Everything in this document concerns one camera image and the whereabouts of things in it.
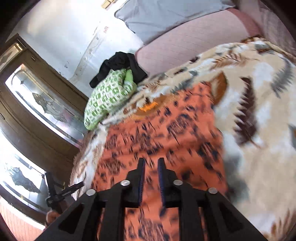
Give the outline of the left hand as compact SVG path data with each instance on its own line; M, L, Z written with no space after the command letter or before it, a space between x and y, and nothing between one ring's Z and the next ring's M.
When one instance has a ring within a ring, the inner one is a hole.
M45 222L45 226L48 227L51 223L53 223L58 217L60 216L60 214L56 211L56 210L50 210L47 212L46 214L46 222Z

